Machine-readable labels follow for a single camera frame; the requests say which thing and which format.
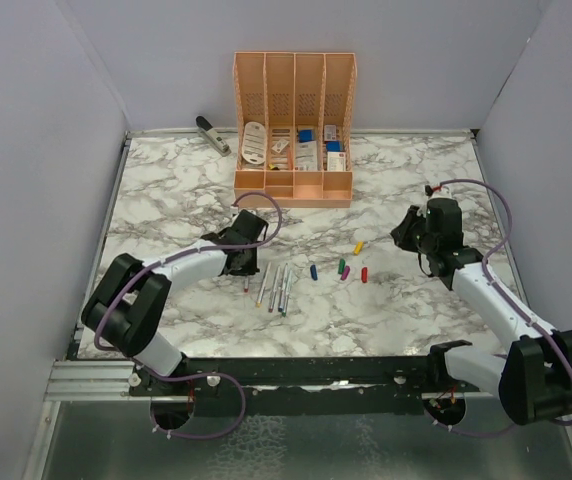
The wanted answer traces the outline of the blue box in organizer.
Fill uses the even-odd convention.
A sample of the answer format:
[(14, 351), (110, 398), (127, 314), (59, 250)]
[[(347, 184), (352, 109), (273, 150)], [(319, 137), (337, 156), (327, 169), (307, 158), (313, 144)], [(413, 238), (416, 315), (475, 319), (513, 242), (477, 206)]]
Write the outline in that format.
[(307, 143), (315, 140), (313, 129), (301, 129), (297, 133), (298, 141), (300, 143)]

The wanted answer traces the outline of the yellow pen cap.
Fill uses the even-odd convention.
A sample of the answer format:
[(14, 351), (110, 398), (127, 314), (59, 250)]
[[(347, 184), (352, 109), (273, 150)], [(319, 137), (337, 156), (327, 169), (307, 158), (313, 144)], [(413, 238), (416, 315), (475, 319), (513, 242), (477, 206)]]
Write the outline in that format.
[(361, 242), (361, 241), (358, 242), (357, 245), (355, 246), (354, 254), (355, 254), (355, 255), (359, 255), (359, 253), (360, 253), (360, 252), (362, 251), (362, 249), (363, 249), (363, 246), (364, 246), (364, 242)]

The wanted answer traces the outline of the green tipped white pen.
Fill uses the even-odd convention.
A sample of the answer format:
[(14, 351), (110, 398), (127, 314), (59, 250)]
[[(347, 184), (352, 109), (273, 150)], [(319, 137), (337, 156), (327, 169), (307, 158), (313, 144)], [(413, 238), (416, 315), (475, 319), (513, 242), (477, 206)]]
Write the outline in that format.
[(287, 315), (287, 311), (288, 311), (288, 305), (289, 305), (291, 288), (292, 288), (292, 276), (293, 276), (292, 274), (293, 274), (292, 270), (289, 270), (288, 276), (287, 276), (287, 283), (286, 283), (286, 287), (285, 287), (284, 302), (283, 302), (283, 308), (282, 308), (282, 317), (285, 317)]

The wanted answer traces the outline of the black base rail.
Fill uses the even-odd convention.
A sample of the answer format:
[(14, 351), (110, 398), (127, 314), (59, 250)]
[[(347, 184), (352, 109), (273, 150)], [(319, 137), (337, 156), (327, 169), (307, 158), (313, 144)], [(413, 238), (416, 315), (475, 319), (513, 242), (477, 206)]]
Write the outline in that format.
[(140, 371), (130, 388), (156, 404), (189, 403), (198, 416), (421, 415), (430, 398), (460, 399), (474, 386), (438, 378), (427, 355), (189, 358), (170, 380)]

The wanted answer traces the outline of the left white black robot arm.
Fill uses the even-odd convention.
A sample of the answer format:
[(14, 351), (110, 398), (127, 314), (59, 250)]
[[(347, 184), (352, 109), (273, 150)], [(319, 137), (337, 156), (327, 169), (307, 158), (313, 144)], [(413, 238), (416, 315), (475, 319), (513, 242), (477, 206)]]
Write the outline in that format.
[[(117, 256), (84, 306), (82, 324), (99, 331), (100, 338), (123, 356), (152, 370), (152, 382), (161, 392), (180, 392), (187, 380), (180, 364), (185, 355), (158, 332), (168, 297), (201, 280), (256, 274), (254, 245), (267, 228), (265, 220), (242, 210), (229, 227), (200, 237), (189, 247), (193, 253), (183, 250), (179, 259), (144, 261), (127, 253)], [(128, 290), (134, 297), (122, 298), (98, 330), (112, 302), (134, 277), (138, 281)]]

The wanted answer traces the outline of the black grey stapler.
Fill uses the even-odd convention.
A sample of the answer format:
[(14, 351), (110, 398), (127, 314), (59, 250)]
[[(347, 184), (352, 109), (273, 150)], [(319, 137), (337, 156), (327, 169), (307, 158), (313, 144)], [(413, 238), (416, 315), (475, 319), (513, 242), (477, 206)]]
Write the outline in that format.
[(198, 134), (206, 140), (212, 148), (214, 148), (221, 156), (227, 156), (230, 154), (230, 146), (228, 143), (204, 116), (197, 116), (195, 121)]

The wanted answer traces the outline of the purple tipped white pen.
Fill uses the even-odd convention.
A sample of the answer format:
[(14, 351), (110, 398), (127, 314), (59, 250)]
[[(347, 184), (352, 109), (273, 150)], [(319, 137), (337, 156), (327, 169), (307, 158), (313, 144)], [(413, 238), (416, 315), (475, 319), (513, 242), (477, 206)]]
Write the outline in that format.
[(272, 287), (271, 287), (271, 291), (270, 291), (270, 297), (269, 297), (269, 305), (268, 305), (268, 312), (272, 313), (275, 309), (275, 303), (276, 303), (276, 298), (277, 298), (277, 294), (278, 294), (278, 290), (281, 284), (281, 266), (278, 265), (274, 278), (273, 278), (273, 283), (272, 283)]

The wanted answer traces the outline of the white red box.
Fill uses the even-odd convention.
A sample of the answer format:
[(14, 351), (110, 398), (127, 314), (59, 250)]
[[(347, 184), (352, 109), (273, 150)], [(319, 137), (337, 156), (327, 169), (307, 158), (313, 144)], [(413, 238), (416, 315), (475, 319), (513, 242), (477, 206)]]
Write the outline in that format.
[(345, 152), (328, 152), (326, 157), (328, 172), (346, 172), (347, 157)]

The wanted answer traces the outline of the blue tipped white pen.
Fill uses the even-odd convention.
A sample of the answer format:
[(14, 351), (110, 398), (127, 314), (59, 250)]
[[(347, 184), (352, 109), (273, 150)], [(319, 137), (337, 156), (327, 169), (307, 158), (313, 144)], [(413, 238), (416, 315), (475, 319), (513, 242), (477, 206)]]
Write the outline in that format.
[(278, 296), (278, 312), (283, 312), (283, 308), (284, 308), (284, 297), (285, 297), (285, 292), (286, 292), (286, 287), (287, 287), (287, 279), (288, 279), (288, 271), (289, 271), (289, 265), (288, 263), (285, 263), (283, 270), (282, 270), (282, 278), (281, 278), (281, 284), (280, 284), (280, 290), (279, 290), (279, 296)]

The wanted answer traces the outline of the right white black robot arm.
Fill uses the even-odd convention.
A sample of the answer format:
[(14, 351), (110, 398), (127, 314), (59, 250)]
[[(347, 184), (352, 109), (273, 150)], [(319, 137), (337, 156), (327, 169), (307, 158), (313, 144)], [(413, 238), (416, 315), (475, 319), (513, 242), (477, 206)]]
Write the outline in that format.
[(439, 279), (474, 310), (506, 350), (484, 353), (468, 341), (434, 345), (427, 383), (447, 391), (467, 382), (499, 399), (517, 425), (572, 422), (572, 330), (542, 320), (494, 275), (481, 252), (464, 243), (457, 201), (412, 205), (392, 230), (395, 245), (417, 255), (422, 272)]

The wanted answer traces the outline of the purple pen cap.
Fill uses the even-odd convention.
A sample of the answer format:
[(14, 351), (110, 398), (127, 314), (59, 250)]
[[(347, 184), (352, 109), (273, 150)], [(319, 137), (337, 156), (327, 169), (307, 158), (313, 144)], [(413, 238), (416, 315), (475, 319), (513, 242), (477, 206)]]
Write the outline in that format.
[(348, 277), (348, 275), (349, 275), (349, 273), (350, 273), (350, 266), (345, 266), (344, 269), (343, 269), (343, 271), (342, 271), (341, 277), (340, 277), (341, 280), (342, 280), (342, 281), (343, 281), (343, 280), (346, 280), (347, 277)]

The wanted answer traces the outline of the yellow white pen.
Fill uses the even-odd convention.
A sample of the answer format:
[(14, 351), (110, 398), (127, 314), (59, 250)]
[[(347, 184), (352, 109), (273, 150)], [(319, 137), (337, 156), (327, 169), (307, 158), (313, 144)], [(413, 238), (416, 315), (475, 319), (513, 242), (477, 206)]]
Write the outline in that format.
[(267, 283), (269, 280), (269, 273), (272, 269), (272, 262), (269, 261), (267, 262), (266, 266), (265, 266), (265, 270), (263, 271), (262, 274), (262, 278), (261, 278), (261, 283), (260, 283), (260, 287), (258, 290), (258, 294), (257, 294), (257, 298), (256, 298), (256, 307), (260, 308), (262, 306), (263, 303), (263, 299), (266, 293), (266, 289), (267, 289)]

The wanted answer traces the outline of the white oval card pack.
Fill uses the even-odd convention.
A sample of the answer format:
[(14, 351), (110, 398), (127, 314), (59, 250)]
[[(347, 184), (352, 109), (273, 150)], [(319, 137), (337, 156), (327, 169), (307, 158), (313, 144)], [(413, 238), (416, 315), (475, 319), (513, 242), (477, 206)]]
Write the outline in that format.
[(260, 166), (266, 161), (267, 133), (263, 124), (251, 121), (245, 124), (240, 153), (250, 165)]

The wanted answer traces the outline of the orange plastic desk organizer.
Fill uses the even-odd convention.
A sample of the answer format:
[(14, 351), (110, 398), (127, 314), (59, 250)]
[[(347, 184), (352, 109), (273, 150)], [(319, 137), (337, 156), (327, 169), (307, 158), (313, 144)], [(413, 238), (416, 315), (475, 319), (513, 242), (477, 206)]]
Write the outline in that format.
[[(240, 207), (349, 207), (355, 55), (238, 52), (233, 78), (239, 133), (234, 194)], [(266, 161), (260, 166), (240, 153), (244, 126), (251, 121), (266, 128)], [(301, 129), (313, 129), (315, 140), (300, 143)], [(346, 172), (327, 171), (328, 152), (346, 153)]]

